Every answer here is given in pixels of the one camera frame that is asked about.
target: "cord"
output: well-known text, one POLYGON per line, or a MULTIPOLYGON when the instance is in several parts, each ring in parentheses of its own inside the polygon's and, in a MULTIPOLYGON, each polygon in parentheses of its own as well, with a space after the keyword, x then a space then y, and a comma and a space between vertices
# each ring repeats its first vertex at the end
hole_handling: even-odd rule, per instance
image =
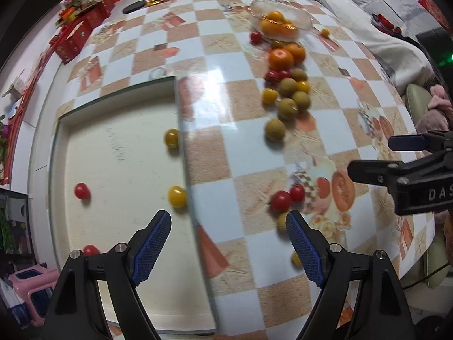
POLYGON ((440 270, 443 270, 445 267, 447 267, 449 265, 449 263, 445 263, 444 265, 442 265, 441 267, 439 267, 438 269, 436 269, 435 271, 431 272, 428 276, 425 276, 423 279, 420 279, 410 285, 407 285, 405 287, 403 287, 403 290, 407 290, 407 289, 410 289, 412 287, 414 287, 415 285, 421 283, 422 281, 425 281, 426 279, 429 279, 432 275, 438 273, 440 270))

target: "red cherry tomato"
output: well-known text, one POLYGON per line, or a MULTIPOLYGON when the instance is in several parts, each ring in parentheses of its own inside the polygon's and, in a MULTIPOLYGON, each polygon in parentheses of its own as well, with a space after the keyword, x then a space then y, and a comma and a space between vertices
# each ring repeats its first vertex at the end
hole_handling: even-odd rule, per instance
POLYGON ((280 81, 280 74, 278 71, 276 71, 274 69, 270 69, 264 76, 264 80, 269 81, 271 83, 278 82, 278 81, 280 81))
POLYGON ((83 182, 76 185, 74 194, 79 199, 90 199, 91 196, 90 189, 88 189, 87 185, 83 182))
POLYGON ((330 194, 330 182, 326 178, 318 178, 316 180, 316 184, 318 186, 318 197, 321 199, 325 199, 330 194))
POLYGON ((99 249, 97 249, 93 244, 88 244, 83 247, 83 254, 85 256, 93 256, 100 253, 99 249))
POLYGON ((254 31, 250 33, 250 42, 252 42, 254 45, 257 43, 260 43, 263 40, 263 35, 261 32, 254 31))
POLYGON ((305 188, 300 184, 295 184, 289 190, 289 195, 293 202, 303 202, 305 199, 305 188))
POLYGON ((279 77, 280 77, 280 80, 282 80, 283 78, 292 78, 293 75, 291 74, 291 72, 289 70, 280 70, 279 77))
POLYGON ((275 212, 288 211, 291 206, 291 196, 288 192, 280 190, 275 193, 270 200, 270 208, 275 212))

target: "clear fruit bowl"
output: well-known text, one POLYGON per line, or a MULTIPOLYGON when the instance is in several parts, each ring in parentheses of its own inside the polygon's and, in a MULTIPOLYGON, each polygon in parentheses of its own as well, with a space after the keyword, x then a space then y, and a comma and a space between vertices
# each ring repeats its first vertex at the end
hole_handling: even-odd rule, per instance
POLYGON ((254 0, 250 4, 249 12, 253 28, 266 38, 277 41, 295 42, 299 38, 300 30, 309 30, 312 27, 312 19, 307 11, 284 3, 254 0), (267 15, 272 11, 281 12, 286 21, 269 19, 267 15))

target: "screw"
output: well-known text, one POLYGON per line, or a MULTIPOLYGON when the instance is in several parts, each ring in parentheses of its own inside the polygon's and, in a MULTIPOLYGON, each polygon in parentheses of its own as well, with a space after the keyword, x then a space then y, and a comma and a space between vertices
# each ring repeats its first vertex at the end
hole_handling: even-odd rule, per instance
POLYGON ((71 254, 69 256, 73 259, 76 259, 80 256, 80 251, 78 249, 75 249, 71 252, 71 254))
POLYGON ((409 179, 402 176, 402 177, 398 178, 396 181, 398 184, 407 184, 409 182, 409 179))
POLYGON ((341 245, 340 244, 337 244, 337 243, 333 243, 329 246, 329 249, 334 252, 334 253, 338 253, 338 252, 341 252, 341 250, 343 248, 341 248, 341 245))
POLYGON ((115 245, 115 252, 122 253, 127 249, 127 245, 124 243, 119 243, 115 245))
POLYGON ((387 258, 387 253, 384 251, 376 251, 376 257, 379 259, 386 259, 387 258))

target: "pink plastic stool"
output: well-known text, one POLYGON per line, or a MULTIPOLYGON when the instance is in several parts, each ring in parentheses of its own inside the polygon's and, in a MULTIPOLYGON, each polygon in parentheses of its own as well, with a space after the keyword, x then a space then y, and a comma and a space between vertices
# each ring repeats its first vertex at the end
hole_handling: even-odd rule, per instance
POLYGON ((14 291, 26 303, 33 326, 44 325, 45 312, 58 276, 56 268, 47 269, 41 265, 34 265, 8 277, 13 283, 14 291))

